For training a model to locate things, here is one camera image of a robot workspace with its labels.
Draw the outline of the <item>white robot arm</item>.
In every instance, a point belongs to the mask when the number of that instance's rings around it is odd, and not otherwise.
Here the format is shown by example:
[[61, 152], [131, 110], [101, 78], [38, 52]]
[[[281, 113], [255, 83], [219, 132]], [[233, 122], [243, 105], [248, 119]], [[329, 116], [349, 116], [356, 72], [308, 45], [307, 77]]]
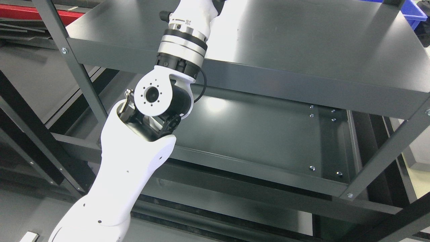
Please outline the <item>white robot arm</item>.
[[111, 109], [101, 132], [101, 165], [89, 192], [63, 216], [50, 242], [121, 242], [131, 211], [152, 174], [174, 150], [174, 131], [194, 97], [212, 20], [169, 18], [154, 68]]

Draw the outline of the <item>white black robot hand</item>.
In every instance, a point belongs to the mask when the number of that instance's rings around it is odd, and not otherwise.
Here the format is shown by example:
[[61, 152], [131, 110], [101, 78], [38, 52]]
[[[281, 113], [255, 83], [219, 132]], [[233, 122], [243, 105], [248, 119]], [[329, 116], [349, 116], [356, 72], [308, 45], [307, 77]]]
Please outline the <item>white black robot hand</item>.
[[221, 14], [224, 2], [224, 0], [181, 0], [169, 17], [169, 26], [186, 26], [209, 38], [211, 21]]

